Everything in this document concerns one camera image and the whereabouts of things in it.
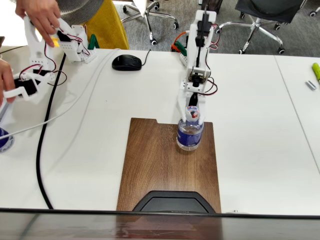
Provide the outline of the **person right hand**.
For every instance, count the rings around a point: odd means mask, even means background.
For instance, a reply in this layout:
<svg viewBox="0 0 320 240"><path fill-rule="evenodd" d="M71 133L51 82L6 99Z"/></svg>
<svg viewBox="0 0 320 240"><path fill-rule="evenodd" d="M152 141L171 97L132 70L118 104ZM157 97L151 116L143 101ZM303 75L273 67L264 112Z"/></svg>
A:
<svg viewBox="0 0 320 240"><path fill-rule="evenodd" d="M4 91L14 90L15 81L13 78L12 69L9 63L4 60L0 60L0 105L4 101Z"/></svg>

